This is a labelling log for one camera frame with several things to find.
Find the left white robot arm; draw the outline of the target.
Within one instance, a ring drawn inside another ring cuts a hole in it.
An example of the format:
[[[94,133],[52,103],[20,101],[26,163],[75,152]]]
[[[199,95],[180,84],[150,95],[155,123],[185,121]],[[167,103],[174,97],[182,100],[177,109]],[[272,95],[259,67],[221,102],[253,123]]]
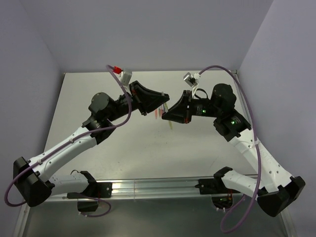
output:
[[[138,81],[129,84],[117,100],[99,92],[91,99],[88,109],[90,117],[67,139],[44,153],[25,159],[19,157],[13,163],[13,185],[24,198],[24,202],[35,207],[50,196],[63,193],[80,193],[91,197],[96,192],[96,181],[87,171],[57,178],[56,171],[84,151],[105,141],[116,129],[113,121],[134,110],[142,115],[153,112],[169,101],[168,94],[147,89]]]

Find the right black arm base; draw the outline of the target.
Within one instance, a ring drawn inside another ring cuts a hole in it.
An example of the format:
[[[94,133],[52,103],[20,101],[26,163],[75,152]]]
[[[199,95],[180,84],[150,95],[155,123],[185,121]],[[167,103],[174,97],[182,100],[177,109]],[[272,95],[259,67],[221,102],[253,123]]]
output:
[[[215,210],[223,212],[233,207],[233,194],[239,193],[236,190],[226,188],[221,179],[216,176],[198,179],[195,188],[199,190],[200,195],[211,195],[211,201]]]

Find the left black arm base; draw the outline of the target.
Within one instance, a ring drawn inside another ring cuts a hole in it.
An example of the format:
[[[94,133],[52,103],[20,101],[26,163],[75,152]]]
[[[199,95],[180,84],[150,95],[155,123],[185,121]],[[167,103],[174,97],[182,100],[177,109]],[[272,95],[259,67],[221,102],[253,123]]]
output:
[[[112,195],[112,182],[96,182],[92,186],[89,185],[82,193],[67,193],[67,199],[78,199],[77,209],[81,215],[87,217],[101,217],[108,214],[112,206],[106,201]],[[96,211],[104,204],[106,211],[96,214]]]

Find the yellow highlighter pen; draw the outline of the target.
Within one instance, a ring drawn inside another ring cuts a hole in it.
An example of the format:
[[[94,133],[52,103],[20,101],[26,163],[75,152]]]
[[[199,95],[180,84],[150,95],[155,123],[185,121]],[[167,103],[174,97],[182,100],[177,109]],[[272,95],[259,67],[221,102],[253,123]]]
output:
[[[164,103],[164,112],[167,114],[167,120],[168,120],[168,124],[169,124],[169,128],[170,130],[173,130],[173,125],[172,125],[172,121],[170,120],[170,114],[169,112],[169,108],[167,103]]]

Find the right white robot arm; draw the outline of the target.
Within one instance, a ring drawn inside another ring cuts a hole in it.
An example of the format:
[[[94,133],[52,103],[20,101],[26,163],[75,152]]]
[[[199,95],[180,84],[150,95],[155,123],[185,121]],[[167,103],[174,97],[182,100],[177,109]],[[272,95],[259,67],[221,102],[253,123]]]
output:
[[[232,87],[223,83],[214,86],[210,98],[195,99],[191,91],[184,90],[162,119],[188,124],[193,116],[214,118],[216,131],[245,157],[259,178],[257,181],[224,167],[214,174],[215,190],[255,196],[261,209],[275,217],[298,198],[306,183],[285,170],[255,137],[250,123],[235,109],[236,100]]]

